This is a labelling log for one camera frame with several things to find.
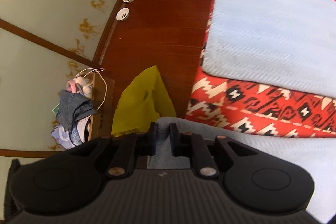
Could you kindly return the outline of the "white plush toy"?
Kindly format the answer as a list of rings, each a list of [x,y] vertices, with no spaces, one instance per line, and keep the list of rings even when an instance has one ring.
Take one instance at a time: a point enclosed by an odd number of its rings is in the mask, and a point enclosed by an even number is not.
[[[93,82],[90,79],[78,76],[67,81],[66,91],[77,93],[86,98],[93,98]]]

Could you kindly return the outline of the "light blue knit garment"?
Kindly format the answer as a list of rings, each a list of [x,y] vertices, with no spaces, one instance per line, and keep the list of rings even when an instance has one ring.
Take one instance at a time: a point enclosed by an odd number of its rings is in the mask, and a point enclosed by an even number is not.
[[[333,223],[335,0],[214,0],[185,117],[157,126],[153,223]]]

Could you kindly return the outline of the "dark denim cloth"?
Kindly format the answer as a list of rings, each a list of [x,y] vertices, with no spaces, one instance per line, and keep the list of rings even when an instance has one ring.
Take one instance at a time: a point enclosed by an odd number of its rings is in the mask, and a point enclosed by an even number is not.
[[[63,126],[64,131],[72,131],[76,122],[96,113],[93,102],[89,98],[79,93],[61,90],[56,120]]]

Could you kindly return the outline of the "white pet bowl near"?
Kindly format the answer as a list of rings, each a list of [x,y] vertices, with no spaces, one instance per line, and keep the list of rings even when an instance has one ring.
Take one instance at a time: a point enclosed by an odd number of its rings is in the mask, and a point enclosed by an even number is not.
[[[127,7],[122,8],[116,15],[117,21],[124,21],[129,17],[130,11]]]

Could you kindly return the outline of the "red patterned table cover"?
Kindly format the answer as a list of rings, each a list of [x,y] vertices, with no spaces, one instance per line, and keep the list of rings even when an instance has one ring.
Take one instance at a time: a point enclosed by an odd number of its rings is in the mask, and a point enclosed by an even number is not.
[[[213,0],[186,118],[335,137],[335,0]]]

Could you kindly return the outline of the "yellow plastic bag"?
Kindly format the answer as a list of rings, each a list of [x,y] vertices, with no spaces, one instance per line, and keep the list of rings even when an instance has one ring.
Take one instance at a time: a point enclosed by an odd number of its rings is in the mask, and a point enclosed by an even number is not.
[[[151,123],[177,116],[157,66],[142,71],[122,92],[114,112],[111,135],[148,132]]]

